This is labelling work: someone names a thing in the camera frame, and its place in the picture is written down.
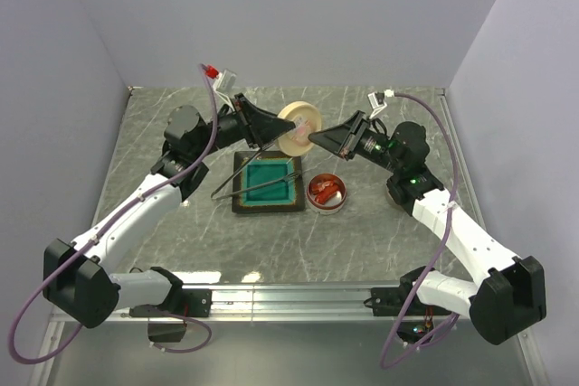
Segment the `cream round lid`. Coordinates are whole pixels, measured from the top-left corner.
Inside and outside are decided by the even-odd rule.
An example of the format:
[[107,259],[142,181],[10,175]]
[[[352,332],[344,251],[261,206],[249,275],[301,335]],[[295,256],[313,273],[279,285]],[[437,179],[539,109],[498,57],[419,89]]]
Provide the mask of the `cream round lid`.
[[308,153],[314,144],[309,135],[322,129],[322,117],[319,110],[305,101],[296,101],[286,106],[278,115],[279,118],[291,121],[295,127],[281,135],[276,145],[285,155],[297,157]]

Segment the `orange shrimp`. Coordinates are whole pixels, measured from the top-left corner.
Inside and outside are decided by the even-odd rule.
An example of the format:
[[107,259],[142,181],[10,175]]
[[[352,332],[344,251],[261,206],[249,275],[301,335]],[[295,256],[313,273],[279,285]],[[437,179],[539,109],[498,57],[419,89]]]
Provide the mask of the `orange shrimp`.
[[317,180],[310,186],[310,190],[314,194],[318,194],[318,193],[322,192],[323,190],[325,190],[327,187],[333,185],[334,183],[335,182],[333,179]]

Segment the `steel serving tongs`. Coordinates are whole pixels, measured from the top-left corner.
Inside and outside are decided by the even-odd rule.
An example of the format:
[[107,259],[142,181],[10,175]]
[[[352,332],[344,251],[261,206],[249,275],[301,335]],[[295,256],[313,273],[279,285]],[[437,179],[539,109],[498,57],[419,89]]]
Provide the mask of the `steel serving tongs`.
[[236,153],[233,174],[211,193],[211,199],[238,199],[249,205],[286,204],[295,200],[301,158],[281,151]]

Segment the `white red-rimmed steel container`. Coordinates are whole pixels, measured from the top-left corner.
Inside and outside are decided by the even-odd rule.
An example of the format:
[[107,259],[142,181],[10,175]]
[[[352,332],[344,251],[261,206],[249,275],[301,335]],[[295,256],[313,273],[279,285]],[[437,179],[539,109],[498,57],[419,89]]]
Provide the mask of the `white red-rimmed steel container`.
[[345,205],[347,188],[335,174],[317,174],[308,182],[306,197],[314,211],[330,215],[339,212]]

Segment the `red sausage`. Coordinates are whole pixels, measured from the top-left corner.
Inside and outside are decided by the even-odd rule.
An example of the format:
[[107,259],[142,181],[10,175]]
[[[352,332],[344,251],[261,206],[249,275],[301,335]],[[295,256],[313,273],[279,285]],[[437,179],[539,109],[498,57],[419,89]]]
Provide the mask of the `red sausage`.
[[317,202],[320,205],[324,205],[333,197],[335,197],[338,193],[339,193],[339,186],[337,184],[333,184],[327,187],[322,192],[318,193],[315,197],[315,202]]

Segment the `brown-rimmed steel container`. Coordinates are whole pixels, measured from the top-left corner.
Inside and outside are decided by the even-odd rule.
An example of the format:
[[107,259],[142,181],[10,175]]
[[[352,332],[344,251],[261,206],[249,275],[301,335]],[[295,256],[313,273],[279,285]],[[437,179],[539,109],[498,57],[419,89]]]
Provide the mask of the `brown-rimmed steel container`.
[[404,212],[404,208],[403,206],[401,206],[400,204],[398,204],[392,197],[390,191],[388,190],[388,188],[385,188],[384,190],[384,196],[385,199],[387,200],[388,204],[393,207],[395,210],[399,211],[399,212]]

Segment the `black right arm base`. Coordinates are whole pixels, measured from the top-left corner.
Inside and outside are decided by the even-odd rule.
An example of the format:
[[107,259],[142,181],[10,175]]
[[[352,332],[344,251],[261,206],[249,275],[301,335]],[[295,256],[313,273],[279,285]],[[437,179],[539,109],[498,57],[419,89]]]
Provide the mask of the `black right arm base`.
[[[406,299],[401,287],[373,287],[364,306],[372,310],[373,316],[396,318]],[[397,329],[397,336],[406,344],[415,344],[435,326],[435,316],[448,316],[451,312],[437,306],[427,306],[414,298],[404,314],[405,321]]]

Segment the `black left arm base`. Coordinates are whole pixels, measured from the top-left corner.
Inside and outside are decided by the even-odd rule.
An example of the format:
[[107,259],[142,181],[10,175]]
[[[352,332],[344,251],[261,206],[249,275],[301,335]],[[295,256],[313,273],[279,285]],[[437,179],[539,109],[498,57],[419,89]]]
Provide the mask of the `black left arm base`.
[[191,352],[208,345],[213,331],[203,319],[209,317],[211,305],[210,289],[182,289],[168,306],[136,306],[129,309],[128,316],[147,319],[147,336],[157,349],[168,353],[185,353],[186,349],[168,348],[166,345],[182,343],[186,333],[194,331],[195,325],[205,330],[206,336]]

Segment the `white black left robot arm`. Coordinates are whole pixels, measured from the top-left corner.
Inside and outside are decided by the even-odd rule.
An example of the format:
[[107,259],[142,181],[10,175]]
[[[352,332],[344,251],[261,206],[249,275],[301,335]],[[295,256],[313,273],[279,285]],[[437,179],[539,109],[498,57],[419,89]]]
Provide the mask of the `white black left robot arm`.
[[118,309],[152,306],[161,315],[183,309],[183,282],[153,267],[135,274],[116,268],[128,251],[170,211],[197,190],[208,173],[204,158],[245,141],[265,147],[294,122],[254,106],[242,94],[212,109],[205,121],[193,106],[175,108],[164,131],[162,154],[121,205],[70,242],[53,241],[44,252],[43,296],[86,328],[102,324]]

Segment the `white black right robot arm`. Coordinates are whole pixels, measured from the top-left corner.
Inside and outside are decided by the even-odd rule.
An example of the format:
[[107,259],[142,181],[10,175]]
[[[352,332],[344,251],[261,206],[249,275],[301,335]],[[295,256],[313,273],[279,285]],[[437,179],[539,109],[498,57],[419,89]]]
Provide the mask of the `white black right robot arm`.
[[412,314],[435,306],[468,318],[490,344],[501,344],[546,318],[545,271],[491,237],[451,197],[425,163],[426,130],[412,121],[392,135],[375,132],[361,111],[312,133],[310,141],[344,160],[360,155],[391,172],[393,201],[435,234],[470,275],[464,281],[424,267],[401,279],[399,301]]

